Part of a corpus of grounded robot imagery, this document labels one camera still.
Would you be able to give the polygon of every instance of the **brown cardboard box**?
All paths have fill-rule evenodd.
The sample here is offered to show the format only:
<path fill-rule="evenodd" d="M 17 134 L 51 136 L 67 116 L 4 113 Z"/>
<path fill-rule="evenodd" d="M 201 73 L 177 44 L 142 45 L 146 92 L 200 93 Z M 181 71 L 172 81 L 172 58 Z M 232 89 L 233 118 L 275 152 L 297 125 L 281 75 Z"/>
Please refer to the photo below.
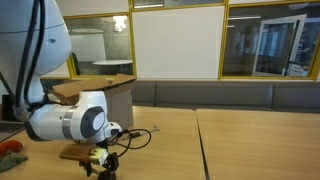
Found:
<path fill-rule="evenodd" d="M 75 105 L 80 91 L 103 90 L 106 95 L 109 122 L 117 122 L 122 129 L 133 124 L 131 88 L 135 76 L 117 74 L 112 82 L 104 77 L 79 80 L 53 86 L 49 92 L 65 105 Z"/>

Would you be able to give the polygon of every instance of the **glass wall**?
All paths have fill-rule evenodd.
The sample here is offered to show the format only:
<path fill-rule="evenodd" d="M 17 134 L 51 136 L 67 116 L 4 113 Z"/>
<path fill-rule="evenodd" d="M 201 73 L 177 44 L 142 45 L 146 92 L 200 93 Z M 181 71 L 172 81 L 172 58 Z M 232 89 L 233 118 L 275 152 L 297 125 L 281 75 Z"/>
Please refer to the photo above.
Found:
<path fill-rule="evenodd" d="M 223 3 L 223 0 L 134 0 L 134 8 L 168 8 L 213 3 Z"/>
<path fill-rule="evenodd" d="M 320 3 L 231 7 L 222 76 L 309 76 Z"/>
<path fill-rule="evenodd" d="M 127 15 L 65 19 L 76 76 L 133 74 Z"/>

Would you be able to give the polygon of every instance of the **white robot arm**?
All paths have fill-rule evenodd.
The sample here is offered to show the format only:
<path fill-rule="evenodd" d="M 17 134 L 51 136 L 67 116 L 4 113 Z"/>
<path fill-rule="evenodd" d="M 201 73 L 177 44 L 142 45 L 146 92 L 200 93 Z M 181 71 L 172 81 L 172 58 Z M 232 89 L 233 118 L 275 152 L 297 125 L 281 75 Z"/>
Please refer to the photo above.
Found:
<path fill-rule="evenodd" d="M 15 98 L 15 113 L 30 138 L 101 142 L 121 131 L 106 119 L 102 91 L 81 92 L 75 106 L 45 103 L 40 76 L 61 66 L 71 53 L 68 30 L 54 0 L 1 0 L 0 24 L 0 77 Z"/>

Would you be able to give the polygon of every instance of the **wooden table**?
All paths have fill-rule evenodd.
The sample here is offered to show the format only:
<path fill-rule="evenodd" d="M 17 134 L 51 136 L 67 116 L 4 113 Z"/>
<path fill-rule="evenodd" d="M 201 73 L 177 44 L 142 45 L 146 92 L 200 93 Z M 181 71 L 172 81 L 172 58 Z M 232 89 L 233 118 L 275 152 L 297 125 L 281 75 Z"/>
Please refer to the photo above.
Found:
<path fill-rule="evenodd" d="M 120 166 L 116 172 L 118 180 L 157 180 L 157 179 L 204 179 L 204 168 L 200 148 L 196 113 L 191 110 L 134 107 L 134 126 L 132 128 L 152 129 L 154 125 L 160 132 L 152 133 L 148 146 L 140 150 L 129 150 L 119 158 Z M 143 143 L 147 136 L 136 138 L 133 145 Z M 70 141 L 34 142 L 25 132 L 11 139 L 24 143 L 22 152 L 29 159 L 13 169 L 0 173 L 0 179 L 97 179 L 78 166 L 78 162 L 59 159 L 59 153 Z M 112 147 L 109 152 L 123 150 Z"/>
<path fill-rule="evenodd" d="M 211 179 L 320 179 L 320 115 L 196 111 Z"/>

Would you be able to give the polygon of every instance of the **wire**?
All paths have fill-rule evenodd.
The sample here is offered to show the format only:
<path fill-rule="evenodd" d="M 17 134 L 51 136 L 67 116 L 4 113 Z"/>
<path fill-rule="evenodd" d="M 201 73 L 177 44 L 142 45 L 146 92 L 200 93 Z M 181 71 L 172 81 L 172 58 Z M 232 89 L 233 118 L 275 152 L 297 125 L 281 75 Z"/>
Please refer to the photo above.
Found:
<path fill-rule="evenodd" d="M 26 81 L 25 88 L 24 88 L 24 100 L 28 105 L 30 105 L 30 101 L 29 101 L 29 97 L 28 97 L 29 87 L 30 87 L 32 76 L 33 76 L 34 70 L 35 70 L 35 68 L 37 66 L 38 58 L 39 58 L 39 55 L 40 55 L 40 51 L 41 51 L 41 47 L 42 47 L 42 43 L 43 43 L 43 39 L 44 39 L 45 23 L 46 23 L 45 2 L 44 2 L 44 0 L 40 0 L 39 3 L 40 3 L 39 37 L 38 37 L 36 49 L 34 51 L 31 67 L 30 67 L 30 70 L 29 70 L 29 73 L 28 73 L 28 76 L 27 76 L 27 81 Z"/>
<path fill-rule="evenodd" d="M 130 147 L 132 139 L 142 136 L 142 134 L 140 133 L 141 131 L 146 132 L 146 133 L 149 135 L 149 138 L 148 138 L 147 142 L 144 143 L 144 144 L 141 145 L 141 146 L 138 146 L 138 147 Z M 119 138 L 120 138 L 123 134 L 128 134 L 128 135 L 129 135 L 129 138 L 128 138 L 129 142 L 128 142 L 127 145 L 124 145 L 124 144 L 121 144 L 121 143 L 118 142 Z M 148 131 L 147 129 L 124 130 L 124 131 L 118 133 L 118 134 L 117 134 L 115 137 L 113 137 L 111 140 L 107 140 L 107 144 L 108 144 L 108 146 L 119 145 L 119 146 L 121 146 L 121 147 L 124 147 L 125 150 L 124 150 L 121 154 L 118 155 L 118 157 L 121 157 L 121 156 L 124 155 L 129 149 L 137 150 L 137 149 L 144 148 L 145 146 L 147 146 L 147 145 L 150 143 L 151 138 L 152 138 L 151 132 Z"/>
<path fill-rule="evenodd" d="M 28 62 L 29 52 L 31 48 L 33 33 L 35 30 L 35 26 L 37 23 L 37 15 L 38 15 L 38 6 L 39 6 L 39 0 L 34 0 L 33 3 L 33 9 L 31 14 L 31 21 L 30 26 L 28 30 L 27 39 L 24 45 L 22 59 L 21 59 L 21 65 L 20 65 L 20 71 L 18 76 L 18 82 L 17 82 L 17 88 L 16 88 L 16 99 L 15 99 L 15 106 L 20 107 L 21 106 L 21 93 L 22 93 L 22 87 L 23 87 L 23 81 L 24 81 L 24 74 L 26 70 L 26 65 Z"/>

